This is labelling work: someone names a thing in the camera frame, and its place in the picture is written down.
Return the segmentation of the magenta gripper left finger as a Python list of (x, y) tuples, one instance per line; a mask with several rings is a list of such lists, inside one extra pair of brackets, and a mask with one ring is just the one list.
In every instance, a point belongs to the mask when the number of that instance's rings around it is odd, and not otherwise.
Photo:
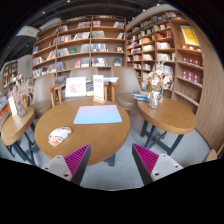
[(66, 156), (56, 155), (42, 169), (79, 185), (82, 181), (90, 155), (91, 147), (87, 144)]

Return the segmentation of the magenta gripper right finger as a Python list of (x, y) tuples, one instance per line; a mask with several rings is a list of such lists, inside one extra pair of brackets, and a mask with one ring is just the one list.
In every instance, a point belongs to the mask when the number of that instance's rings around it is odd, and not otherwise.
[(132, 155), (144, 185), (182, 169), (182, 166), (167, 154), (158, 155), (137, 144), (132, 144)]

